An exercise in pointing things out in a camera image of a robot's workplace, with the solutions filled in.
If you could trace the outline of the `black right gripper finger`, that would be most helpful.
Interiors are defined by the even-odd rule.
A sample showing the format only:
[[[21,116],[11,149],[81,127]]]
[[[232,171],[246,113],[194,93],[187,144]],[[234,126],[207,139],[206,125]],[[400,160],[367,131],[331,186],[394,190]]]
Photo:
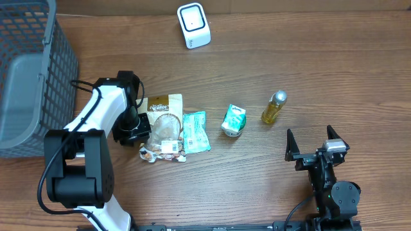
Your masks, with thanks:
[[[330,124],[327,125],[327,135],[328,139],[340,139],[340,136],[336,133],[336,131]]]
[[[286,152],[284,159],[285,160],[295,160],[294,156],[299,155],[300,151],[298,148],[298,145],[295,141],[295,138],[293,136],[293,133],[291,129],[287,129],[287,134],[286,134]]]

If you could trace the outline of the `brown snack pouch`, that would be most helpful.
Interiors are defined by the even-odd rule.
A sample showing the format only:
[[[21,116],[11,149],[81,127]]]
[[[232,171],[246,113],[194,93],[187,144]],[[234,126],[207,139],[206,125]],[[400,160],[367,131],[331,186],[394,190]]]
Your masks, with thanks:
[[[185,162],[182,94],[153,96],[137,102],[141,112],[147,114],[151,128],[150,138],[140,144],[140,157],[149,163]]]

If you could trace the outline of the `yellow dish soap bottle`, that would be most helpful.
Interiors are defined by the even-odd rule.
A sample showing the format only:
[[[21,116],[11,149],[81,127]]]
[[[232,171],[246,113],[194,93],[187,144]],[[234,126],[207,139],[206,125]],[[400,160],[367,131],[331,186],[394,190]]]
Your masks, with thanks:
[[[266,124],[274,124],[277,119],[280,110],[286,104],[287,93],[283,90],[279,90],[272,95],[266,109],[261,115],[261,120]]]

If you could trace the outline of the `green tissue canister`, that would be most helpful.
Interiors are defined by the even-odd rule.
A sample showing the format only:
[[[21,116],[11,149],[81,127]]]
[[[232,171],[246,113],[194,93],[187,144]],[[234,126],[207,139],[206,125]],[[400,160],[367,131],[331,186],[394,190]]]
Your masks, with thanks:
[[[229,105],[221,129],[229,137],[241,135],[247,122],[247,111],[235,105]]]

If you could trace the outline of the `teal snack packet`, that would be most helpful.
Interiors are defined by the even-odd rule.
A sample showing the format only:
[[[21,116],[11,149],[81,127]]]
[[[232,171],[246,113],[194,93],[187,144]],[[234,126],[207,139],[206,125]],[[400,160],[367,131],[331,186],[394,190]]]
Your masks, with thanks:
[[[184,114],[183,129],[184,149],[187,154],[211,150],[206,134],[205,111]]]

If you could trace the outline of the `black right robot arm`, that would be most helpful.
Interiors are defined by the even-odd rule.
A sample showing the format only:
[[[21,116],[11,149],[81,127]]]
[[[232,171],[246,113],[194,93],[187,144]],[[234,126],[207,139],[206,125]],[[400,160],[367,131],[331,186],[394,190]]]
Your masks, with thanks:
[[[295,162],[296,171],[307,171],[313,194],[297,206],[287,216],[283,229],[286,230],[293,213],[300,207],[315,200],[317,213],[309,214],[299,223],[299,230],[361,230],[360,222],[353,221],[358,213],[360,186],[350,181],[338,181],[334,167],[345,162],[350,149],[332,126],[327,126],[328,139],[315,153],[302,154],[290,129],[286,134],[287,162]]]

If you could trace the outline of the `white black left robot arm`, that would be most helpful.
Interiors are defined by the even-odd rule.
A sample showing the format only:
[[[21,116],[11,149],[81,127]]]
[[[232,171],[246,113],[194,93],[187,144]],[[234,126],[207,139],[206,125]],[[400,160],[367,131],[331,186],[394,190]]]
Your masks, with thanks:
[[[133,71],[95,83],[73,80],[71,85],[92,96],[72,122],[46,133],[38,204],[48,214],[83,214],[95,230],[137,230],[114,196],[107,137],[112,134],[122,146],[148,140],[148,116],[138,112],[142,103],[137,100],[144,85]]]

